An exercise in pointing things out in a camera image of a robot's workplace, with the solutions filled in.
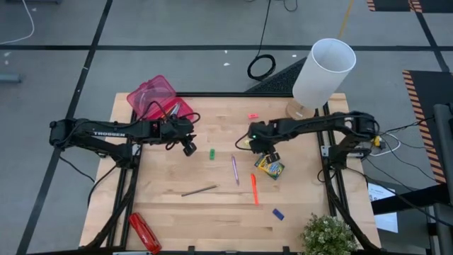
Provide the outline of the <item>black hazard striped floor mat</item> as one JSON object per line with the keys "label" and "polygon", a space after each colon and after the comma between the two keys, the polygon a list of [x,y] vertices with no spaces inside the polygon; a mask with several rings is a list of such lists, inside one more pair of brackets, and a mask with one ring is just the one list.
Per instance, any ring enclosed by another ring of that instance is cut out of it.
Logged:
{"label": "black hazard striped floor mat", "polygon": [[453,13],[453,0],[366,0],[370,11]]}
{"label": "black hazard striped floor mat", "polygon": [[434,179],[446,183],[433,107],[453,104],[453,73],[403,70],[402,75]]}

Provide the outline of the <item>pink plastic pencil case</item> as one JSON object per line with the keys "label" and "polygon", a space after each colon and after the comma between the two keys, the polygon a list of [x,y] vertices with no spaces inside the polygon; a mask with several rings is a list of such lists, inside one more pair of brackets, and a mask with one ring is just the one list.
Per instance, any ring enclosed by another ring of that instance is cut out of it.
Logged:
{"label": "pink plastic pencil case", "polygon": [[138,89],[127,96],[127,102],[137,116],[144,120],[161,118],[176,103],[181,103],[178,117],[185,116],[189,120],[194,118],[192,108],[176,95],[176,91],[162,75],[142,83]]}

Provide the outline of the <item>grey metal post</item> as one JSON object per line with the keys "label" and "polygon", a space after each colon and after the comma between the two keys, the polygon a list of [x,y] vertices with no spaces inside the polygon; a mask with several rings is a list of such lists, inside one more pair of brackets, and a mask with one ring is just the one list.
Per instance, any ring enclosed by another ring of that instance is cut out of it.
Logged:
{"label": "grey metal post", "polygon": [[437,237],[441,255],[453,255],[453,106],[436,104],[433,107],[437,134],[440,142],[441,164],[446,179],[444,186],[447,197],[446,203],[434,205],[436,216],[445,217],[443,220],[450,224],[437,223]]}

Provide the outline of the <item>white paper sheet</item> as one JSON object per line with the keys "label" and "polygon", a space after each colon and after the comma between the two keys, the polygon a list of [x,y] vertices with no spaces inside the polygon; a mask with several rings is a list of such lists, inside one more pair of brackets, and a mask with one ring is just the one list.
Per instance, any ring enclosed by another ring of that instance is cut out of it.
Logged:
{"label": "white paper sheet", "polygon": [[[373,184],[373,183],[369,183],[367,188],[368,188],[369,199],[371,202],[394,196],[393,189],[390,189],[388,191],[384,187]],[[379,230],[385,230],[388,232],[398,233],[398,219],[397,219],[396,212],[391,212],[391,213],[382,214],[382,215],[375,215],[374,219],[375,219],[376,226]]]}

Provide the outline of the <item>white shade table lamp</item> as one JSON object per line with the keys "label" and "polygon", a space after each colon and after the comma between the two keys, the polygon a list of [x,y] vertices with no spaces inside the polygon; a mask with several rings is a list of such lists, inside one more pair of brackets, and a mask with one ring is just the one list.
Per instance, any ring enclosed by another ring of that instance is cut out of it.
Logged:
{"label": "white shade table lamp", "polygon": [[315,42],[292,88],[287,116],[295,120],[314,117],[315,110],[328,102],[356,61],[354,50],[339,39]]}

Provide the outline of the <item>yellow green crayon box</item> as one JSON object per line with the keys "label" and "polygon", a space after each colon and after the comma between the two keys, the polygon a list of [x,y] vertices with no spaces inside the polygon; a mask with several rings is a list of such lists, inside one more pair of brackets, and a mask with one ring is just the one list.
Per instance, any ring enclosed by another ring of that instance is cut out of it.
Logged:
{"label": "yellow green crayon box", "polygon": [[285,166],[280,162],[276,161],[273,163],[267,163],[265,159],[265,155],[262,154],[257,161],[255,162],[254,166],[264,171],[270,178],[277,180],[280,174],[284,171]]}

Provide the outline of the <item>small potted green plant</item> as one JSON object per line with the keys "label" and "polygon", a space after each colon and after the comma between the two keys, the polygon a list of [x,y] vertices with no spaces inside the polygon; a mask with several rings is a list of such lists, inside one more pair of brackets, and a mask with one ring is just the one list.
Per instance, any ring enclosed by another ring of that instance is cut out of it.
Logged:
{"label": "small potted green plant", "polygon": [[304,255],[351,255],[358,248],[350,226],[330,215],[311,214],[299,238]]}

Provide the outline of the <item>black metal beam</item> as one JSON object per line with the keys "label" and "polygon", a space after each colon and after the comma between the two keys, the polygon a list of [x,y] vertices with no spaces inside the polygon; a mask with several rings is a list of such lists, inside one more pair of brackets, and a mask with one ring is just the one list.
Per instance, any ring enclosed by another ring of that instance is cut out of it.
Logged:
{"label": "black metal beam", "polygon": [[436,203],[450,203],[449,191],[444,184],[375,200],[371,202],[371,205],[375,215],[382,215],[409,209],[421,209]]}

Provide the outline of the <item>red stapler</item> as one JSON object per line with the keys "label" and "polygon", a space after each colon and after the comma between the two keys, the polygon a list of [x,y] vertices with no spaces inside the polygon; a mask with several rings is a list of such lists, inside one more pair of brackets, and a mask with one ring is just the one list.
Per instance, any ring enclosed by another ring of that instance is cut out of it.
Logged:
{"label": "red stapler", "polygon": [[145,248],[152,255],[157,255],[161,251],[162,246],[144,218],[138,212],[134,212],[129,216],[128,221]]}

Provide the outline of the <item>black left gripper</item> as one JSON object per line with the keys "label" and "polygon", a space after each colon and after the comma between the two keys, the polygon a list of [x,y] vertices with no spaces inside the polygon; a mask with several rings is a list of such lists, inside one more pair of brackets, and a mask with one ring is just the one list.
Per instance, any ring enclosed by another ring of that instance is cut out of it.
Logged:
{"label": "black left gripper", "polygon": [[197,149],[193,139],[194,126],[191,120],[186,117],[171,117],[166,122],[161,123],[161,144],[165,144],[165,149],[171,150],[176,144],[181,143],[184,154],[189,157]]}

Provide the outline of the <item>purple pen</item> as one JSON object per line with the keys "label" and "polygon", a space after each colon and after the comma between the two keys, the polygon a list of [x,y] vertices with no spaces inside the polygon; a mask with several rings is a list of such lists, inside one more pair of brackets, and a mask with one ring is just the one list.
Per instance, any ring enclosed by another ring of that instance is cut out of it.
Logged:
{"label": "purple pen", "polygon": [[237,165],[236,165],[236,159],[235,159],[234,155],[231,156],[231,162],[232,162],[232,167],[233,167],[235,182],[236,182],[236,185],[239,186],[239,185],[240,185],[240,182],[239,182],[239,175],[238,175]]}

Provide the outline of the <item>dark grey pencil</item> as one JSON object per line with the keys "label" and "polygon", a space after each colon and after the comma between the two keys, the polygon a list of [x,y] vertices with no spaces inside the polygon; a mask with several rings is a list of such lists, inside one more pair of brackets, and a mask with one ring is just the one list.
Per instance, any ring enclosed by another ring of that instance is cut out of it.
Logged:
{"label": "dark grey pencil", "polygon": [[189,196],[189,195],[196,194],[196,193],[201,193],[203,191],[208,191],[208,190],[211,190],[211,189],[214,189],[214,188],[217,188],[217,187],[218,187],[218,185],[213,185],[213,186],[208,186],[208,187],[205,187],[205,188],[200,188],[200,189],[197,189],[197,190],[194,190],[194,191],[183,193],[183,194],[181,194],[181,197]]}

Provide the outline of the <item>black ribbed floor mat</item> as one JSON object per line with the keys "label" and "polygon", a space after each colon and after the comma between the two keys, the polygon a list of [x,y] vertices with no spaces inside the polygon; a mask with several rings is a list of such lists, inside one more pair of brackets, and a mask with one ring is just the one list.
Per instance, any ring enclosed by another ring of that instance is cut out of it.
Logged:
{"label": "black ribbed floor mat", "polygon": [[251,87],[245,94],[264,95],[264,96],[283,96],[292,95],[293,86],[304,66],[307,57],[291,64],[280,72],[266,78],[257,85]]}

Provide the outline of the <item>orange highlighter marker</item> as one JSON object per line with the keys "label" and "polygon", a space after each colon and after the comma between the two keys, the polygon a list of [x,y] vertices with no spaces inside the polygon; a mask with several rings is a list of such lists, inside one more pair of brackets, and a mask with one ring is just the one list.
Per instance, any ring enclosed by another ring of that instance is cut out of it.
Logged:
{"label": "orange highlighter marker", "polygon": [[251,186],[252,186],[252,191],[253,191],[254,203],[255,203],[255,205],[259,205],[258,191],[257,191],[257,186],[256,186],[256,176],[255,176],[255,174],[251,174]]}

